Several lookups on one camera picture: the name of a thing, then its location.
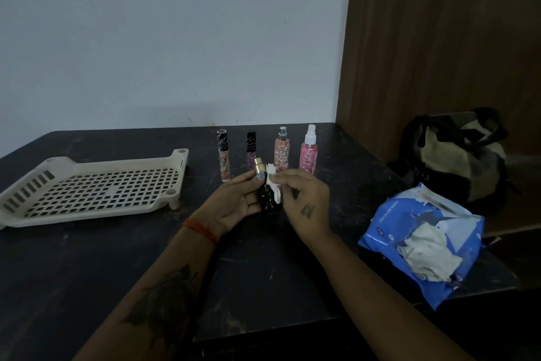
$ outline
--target black marble tabletop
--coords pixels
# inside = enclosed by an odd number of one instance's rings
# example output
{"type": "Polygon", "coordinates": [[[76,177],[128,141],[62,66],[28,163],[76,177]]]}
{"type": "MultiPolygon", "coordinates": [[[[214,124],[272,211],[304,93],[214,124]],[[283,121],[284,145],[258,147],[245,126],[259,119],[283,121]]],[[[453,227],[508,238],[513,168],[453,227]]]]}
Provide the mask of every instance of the black marble tabletop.
{"type": "MultiPolygon", "coordinates": [[[[246,133],[273,162],[279,125],[226,127],[233,175],[246,170],[246,133]]],[[[289,125],[296,168],[307,125],[289,125]]],[[[335,233],[398,292],[425,305],[415,284],[381,255],[357,246],[375,209],[406,188],[402,180],[333,123],[317,125],[316,176],[331,188],[335,233]]],[[[158,158],[188,148],[181,207],[113,218],[0,231],[0,359],[68,360],[147,270],[182,221],[221,184],[215,127],[52,132],[0,159],[0,191],[43,160],[158,158]]],[[[509,291],[513,274],[482,251],[444,305],[509,291]]],[[[199,295],[194,341],[306,324],[343,315],[310,251],[282,213],[255,215],[216,249],[199,295]]]]}

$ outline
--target white wipe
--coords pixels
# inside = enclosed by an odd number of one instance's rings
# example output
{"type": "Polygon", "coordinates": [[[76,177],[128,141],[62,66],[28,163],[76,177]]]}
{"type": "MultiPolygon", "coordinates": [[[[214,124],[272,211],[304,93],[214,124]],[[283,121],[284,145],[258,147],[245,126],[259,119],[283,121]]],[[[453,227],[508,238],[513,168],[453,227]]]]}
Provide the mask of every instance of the white wipe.
{"type": "Polygon", "coordinates": [[[280,204],[282,202],[282,193],[280,191],[280,185],[277,185],[276,183],[273,183],[271,181],[271,174],[276,174],[276,167],[274,165],[271,165],[270,163],[267,164],[267,185],[272,188],[272,191],[274,191],[274,201],[276,204],[280,204]]]}
{"type": "Polygon", "coordinates": [[[406,246],[396,250],[411,271],[421,280],[450,282],[451,275],[462,262],[447,248],[445,233],[425,222],[404,240],[406,246]]]}

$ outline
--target forearm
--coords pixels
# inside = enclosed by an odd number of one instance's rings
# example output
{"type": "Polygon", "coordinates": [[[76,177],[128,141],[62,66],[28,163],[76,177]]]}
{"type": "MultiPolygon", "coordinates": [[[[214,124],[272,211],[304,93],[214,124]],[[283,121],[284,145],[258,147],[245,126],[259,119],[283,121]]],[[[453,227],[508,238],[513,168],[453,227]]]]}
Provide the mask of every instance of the forearm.
{"type": "Polygon", "coordinates": [[[471,359],[336,235],[308,243],[355,326],[381,360],[471,359]]]}
{"type": "Polygon", "coordinates": [[[169,359],[186,332],[214,244],[183,227],[75,360],[169,359]]]}

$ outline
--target black perfume bottle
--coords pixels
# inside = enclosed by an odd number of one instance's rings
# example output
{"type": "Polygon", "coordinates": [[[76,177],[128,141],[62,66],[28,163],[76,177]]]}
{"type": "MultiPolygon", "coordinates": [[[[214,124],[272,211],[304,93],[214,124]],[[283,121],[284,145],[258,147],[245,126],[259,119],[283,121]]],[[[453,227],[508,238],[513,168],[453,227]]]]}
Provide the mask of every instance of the black perfume bottle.
{"type": "MultiPolygon", "coordinates": [[[[267,166],[263,163],[263,160],[261,158],[255,159],[255,173],[258,174],[260,172],[265,173],[265,184],[261,186],[257,190],[259,204],[261,205],[261,209],[266,213],[274,213],[278,212],[282,209],[282,203],[276,203],[275,201],[275,193],[271,186],[267,185],[267,166]]],[[[281,202],[282,200],[282,194],[279,193],[278,200],[281,202]]]]}

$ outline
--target red thread wristband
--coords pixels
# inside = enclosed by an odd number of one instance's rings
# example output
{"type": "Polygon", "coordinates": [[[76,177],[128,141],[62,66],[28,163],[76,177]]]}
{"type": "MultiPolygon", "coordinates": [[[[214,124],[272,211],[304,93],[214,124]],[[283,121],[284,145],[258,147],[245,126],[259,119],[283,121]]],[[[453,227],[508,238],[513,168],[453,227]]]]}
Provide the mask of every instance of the red thread wristband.
{"type": "Polygon", "coordinates": [[[204,235],[207,239],[212,241],[214,245],[218,245],[218,238],[206,227],[203,227],[195,220],[187,219],[182,223],[182,226],[189,227],[192,230],[197,231],[198,233],[204,235]]]}

